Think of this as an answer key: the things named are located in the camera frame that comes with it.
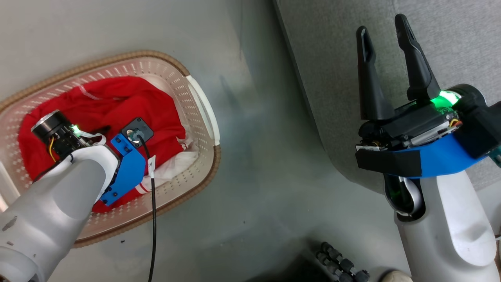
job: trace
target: gray floor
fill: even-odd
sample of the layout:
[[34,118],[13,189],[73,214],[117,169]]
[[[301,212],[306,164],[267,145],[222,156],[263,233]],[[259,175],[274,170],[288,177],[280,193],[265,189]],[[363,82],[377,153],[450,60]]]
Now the gray floor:
[[[4,98],[136,49],[171,54],[205,90],[221,166],[202,193],[158,218],[155,281],[245,281],[280,271],[308,240],[331,242],[374,276],[408,271],[386,200],[348,182],[325,155],[271,2],[20,0],[0,4],[0,38]],[[493,218],[496,188],[482,196]],[[150,229],[71,250],[51,281],[146,281]]]

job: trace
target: laundry basket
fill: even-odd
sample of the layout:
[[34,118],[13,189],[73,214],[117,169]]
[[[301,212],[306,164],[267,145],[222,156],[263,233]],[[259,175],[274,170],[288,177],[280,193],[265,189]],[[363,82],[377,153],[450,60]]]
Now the laundry basket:
[[[199,157],[172,181],[155,189],[157,214],[183,203],[204,189],[220,161],[219,129],[214,112],[188,70],[156,51],[126,53],[71,69],[39,82],[0,102],[0,210],[5,211],[32,183],[24,167],[18,133],[25,115],[41,103],[79,85],[104,78],[139,76],[172,96],[181,123],[198,140]],[[151,193],[108,213],[92,213],[74,247],[90,245],[151,220]]]

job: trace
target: gray fabric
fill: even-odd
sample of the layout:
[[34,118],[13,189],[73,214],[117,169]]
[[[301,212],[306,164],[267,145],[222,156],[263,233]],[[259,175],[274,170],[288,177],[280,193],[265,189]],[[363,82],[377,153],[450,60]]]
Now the gray fabric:
[[[407,102],[407,71],[394,17],[407,16],[442,88],[469,83],[487,103],[501,100],[501,1],[498,0],[277,0],[300,80],[320,138],[334,166],[350,181],[382,193],[378,173],[355,160],[360,120],[355,31],[367,27],[376,68],[393,106]],[[500,179],[484,160],[468,170],[476,189]]]

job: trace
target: green led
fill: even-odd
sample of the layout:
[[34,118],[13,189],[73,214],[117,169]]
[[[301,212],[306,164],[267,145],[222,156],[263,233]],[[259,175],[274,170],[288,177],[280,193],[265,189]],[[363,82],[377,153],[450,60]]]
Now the green led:
[[459,101],[456,93],[451,91],[441,91],[438,97],[432,99],[431,102],[435,104],[435,108],[450,108],[452,105]]

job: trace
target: basket rim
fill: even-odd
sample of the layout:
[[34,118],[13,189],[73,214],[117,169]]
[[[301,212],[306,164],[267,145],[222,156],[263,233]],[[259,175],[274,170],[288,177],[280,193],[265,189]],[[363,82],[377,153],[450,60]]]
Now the basket rim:
[[[39,91],[41,91],[41,90],[43,90],[51,85],[54,85],[56,83],[59,83],[59,82],[64,81],[66,79],[69,79],[73,76],[94,70],[96,68],[105,67],[107,65],[118,63],[121,61],[126,61],[126,60],[136,59],[136,58],[145,58],[145,57],[163,60],[163,61],[171,64],[172,66],[174,66],[183,76],[186,77],[186,76],[190,75],[188,69],[184,65],[182,65],[178,60],[174,59],[173,57],[171,57],[165,53],[158,52],[158,51],[152,51],[152,50],[133,51],[133,52],[119,54],[116,56],[106,57],[103,59],[98,59],[98,60],[83,64],[81,66],[72,68],[70,70],[59,73],[59,74],[52,76],[50,78],[47,78],[43,81],[40,81],[40,82],[38,82],[34,85],[31,85],[30,87],[25,88],[21,91],[18,91],[14,95],[12,95],[9,98],[0,102],[0,113],[3,113],[6,109],[8,109],[10,106],[15,104],[16,102],[18,102],[18,101],[36,93],[36,92],[39,92]],[[210,170],[209,170],[208,174],[205,176],[205,178],[198,185],[196,185],[192,189],[188,190],[187,192],[185,192],[181,196],[164,204],[163,206],[157,207],[156,208],[157,215],[161,215],[161,214],[173,209],[174,207],[186,202],[188,199],[190,199],[191,197],[193,197],[196,194],[198,194],[199,192],[201,192],[214,178],[214,176],[217,172],[217,169],[219,168],[220,159],[221,159],[221,148],[220,148],[220,145],[216,145],[216,146],[214,146],[212,166],[210,167]],[[151,213],[152,212],[148,212],[148,213],[146,213],[138,218],[135,218],[135,219],[129,221],[126,224],[116,226],[114,228],[111,228],[111,229],[104,231],[104,232],[101,232],[99,234],[89,236],[86,238],[82,238],[82,239],[77,239],[75,244],[73,245],[73,248],[81,248],[81,247],[85,247],[88,245],[92,245],[94,243],[109,239],[111,237],[114,237],[114,236],[119,235],[121,233],[124,233],[126,231],[129,231],[129,230],[131,230],[139,225],[142,225],[142,224],[152,220]]]

